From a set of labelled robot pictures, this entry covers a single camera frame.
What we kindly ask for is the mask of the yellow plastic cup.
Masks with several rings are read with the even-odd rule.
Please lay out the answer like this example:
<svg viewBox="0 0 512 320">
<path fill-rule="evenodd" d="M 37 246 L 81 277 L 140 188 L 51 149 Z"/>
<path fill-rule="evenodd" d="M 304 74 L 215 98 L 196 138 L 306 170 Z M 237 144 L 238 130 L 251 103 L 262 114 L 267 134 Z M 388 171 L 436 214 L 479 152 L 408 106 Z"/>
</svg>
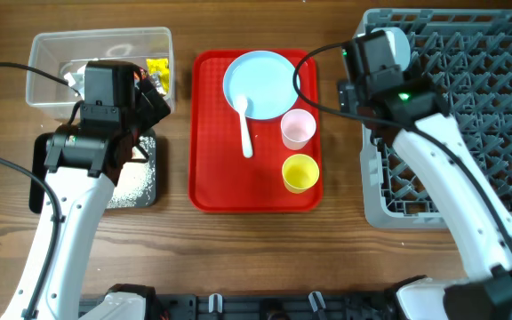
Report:
<svg viewBox="0 0 512 320">
<path fill-rule="evenodd" d="M 288 191 L 300 194 L 317 184 L 320 177 L 319 165 L 311 156 L 295 154 L 284 161 L 282 177 Z"/>
</svg>

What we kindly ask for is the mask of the light blue plate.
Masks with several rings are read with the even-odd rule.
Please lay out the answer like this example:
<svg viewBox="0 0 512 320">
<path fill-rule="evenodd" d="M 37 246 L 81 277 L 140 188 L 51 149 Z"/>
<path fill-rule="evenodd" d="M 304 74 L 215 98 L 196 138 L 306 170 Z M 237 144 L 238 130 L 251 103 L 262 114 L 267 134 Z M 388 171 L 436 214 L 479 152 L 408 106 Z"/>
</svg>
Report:
<svg viewBox="0 0 512 320">
<path fill-rule="evenodd" d="M 270 120 L 291 109 L 298 99 L 292 78 L 295 67 L 276 52 L 252 51 L 233 60 L 223 77 L 222 90 L 227 103 L 236 109 L 237 96 L 245 96 L 245 116 Z"/>
</svg>

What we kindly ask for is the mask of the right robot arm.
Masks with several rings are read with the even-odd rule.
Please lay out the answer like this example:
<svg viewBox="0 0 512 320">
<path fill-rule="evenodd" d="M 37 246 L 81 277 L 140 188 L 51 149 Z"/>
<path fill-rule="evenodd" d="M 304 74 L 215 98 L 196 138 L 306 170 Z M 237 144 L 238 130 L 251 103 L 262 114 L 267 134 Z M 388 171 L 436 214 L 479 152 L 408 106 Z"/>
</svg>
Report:
<svg viewBox="0 0 512 320">
<path fill-rule="evenodd" d="M 420 180 L 459 250 L 466 277 L 417 277 L 393 291 L 403 319 L 512 319 L 512 217 L 461 137 L 433 81 L 402 67 L 378 30 L 340 45 L 358 108 Z"/>
</svg>

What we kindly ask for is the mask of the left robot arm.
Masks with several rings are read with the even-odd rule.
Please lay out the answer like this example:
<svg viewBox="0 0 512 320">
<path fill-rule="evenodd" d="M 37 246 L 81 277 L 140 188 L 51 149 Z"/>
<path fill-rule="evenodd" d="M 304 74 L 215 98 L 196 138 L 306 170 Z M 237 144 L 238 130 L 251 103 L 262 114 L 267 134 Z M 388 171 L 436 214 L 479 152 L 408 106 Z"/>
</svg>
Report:
<svg viewBox="0 0 512 320">
<path fill-rule="evenodd" d="M 44 172 L 0 157 L 43 190 L 26 265 L 4 319 L 78 319 L 93 238 L 124 166 L 147 163 L 140 137 L 172 108 L 139 66 L 91 60 L 69 120 L 46 134 Z"/>
</svg>

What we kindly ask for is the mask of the white plastic spoon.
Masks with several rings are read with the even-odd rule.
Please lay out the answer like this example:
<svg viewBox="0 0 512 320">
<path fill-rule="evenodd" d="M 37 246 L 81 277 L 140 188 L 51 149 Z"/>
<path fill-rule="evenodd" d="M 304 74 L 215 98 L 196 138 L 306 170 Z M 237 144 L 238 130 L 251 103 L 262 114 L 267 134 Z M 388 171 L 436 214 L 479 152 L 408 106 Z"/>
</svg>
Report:
<svg viewBox="0 0 512 320">
<path fill-rule="evenodd" d="M 237 95 L 234 100 L 234 108 L 239 116 L 243 155 L 245 158 L 251 158 L 253 156 L 252 142 L 245 116 L 248 109 L 248 99 L 243 95 Z"/>
</svg>

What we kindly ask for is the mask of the yellow snack wrapper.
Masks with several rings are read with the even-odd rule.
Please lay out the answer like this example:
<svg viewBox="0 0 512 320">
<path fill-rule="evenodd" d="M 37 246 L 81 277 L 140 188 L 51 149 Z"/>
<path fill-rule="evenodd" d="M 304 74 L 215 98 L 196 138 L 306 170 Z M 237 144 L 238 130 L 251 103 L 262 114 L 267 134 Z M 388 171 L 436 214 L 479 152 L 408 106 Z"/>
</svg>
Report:
<svg viewBox="0 0 512 320">
<path fill-rule="evenodd" d="M 146 59 L 146 62 L 150 81 L 162 95 L 166 95 L 170 89 L 169 59 Z"/>
</svg>

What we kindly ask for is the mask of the white tissue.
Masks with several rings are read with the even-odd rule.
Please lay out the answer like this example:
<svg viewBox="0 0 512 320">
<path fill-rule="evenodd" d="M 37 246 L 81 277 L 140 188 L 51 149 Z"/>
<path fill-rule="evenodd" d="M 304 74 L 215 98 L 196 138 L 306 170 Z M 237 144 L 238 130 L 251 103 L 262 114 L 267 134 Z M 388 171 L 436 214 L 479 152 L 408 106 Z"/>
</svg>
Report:
<svg viewBox="0 0 512 320">
<path fill-rule="evenodd" d="M 59 71 L 68 86 L 75 90 L 76 95 L 80 97 L 84 96 L 84 72 L 87 63 L 87 60 L 68 61 L 61 65 Z"/>
</svg>

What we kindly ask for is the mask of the pink plastic cup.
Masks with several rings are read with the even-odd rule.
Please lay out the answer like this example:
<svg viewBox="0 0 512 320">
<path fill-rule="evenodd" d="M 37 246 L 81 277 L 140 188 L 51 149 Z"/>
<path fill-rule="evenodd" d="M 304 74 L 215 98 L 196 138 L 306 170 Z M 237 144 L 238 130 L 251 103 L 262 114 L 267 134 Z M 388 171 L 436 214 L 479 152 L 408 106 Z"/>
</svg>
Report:
<svg viewBox="0 0 512 320">
<path fill-rule="evenodd" d="M 316 120 L 307 110 L 296 108 L 286 112 L 281 120 L 283 144 L 290 150 L 304 148 L 316 133 Z"/>
</svg>

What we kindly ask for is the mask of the light blue bowl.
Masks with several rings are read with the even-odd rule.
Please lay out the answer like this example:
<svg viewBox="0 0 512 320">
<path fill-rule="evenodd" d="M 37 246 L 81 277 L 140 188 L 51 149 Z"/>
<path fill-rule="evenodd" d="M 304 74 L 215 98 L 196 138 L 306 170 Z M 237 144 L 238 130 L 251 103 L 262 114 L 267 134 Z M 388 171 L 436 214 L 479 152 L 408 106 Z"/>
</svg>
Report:
<svg viewBox="0 0 512 320">
<path fill-rule="evenodd" d="M 387 36 L 395 63 L 400 66 L 402 71 L 408 69 L 411 62 L 411 48 L 405 32 L 396 27 L 375 28 L 373 32 L 379 30 L 384 31 Z"/>
</svg>

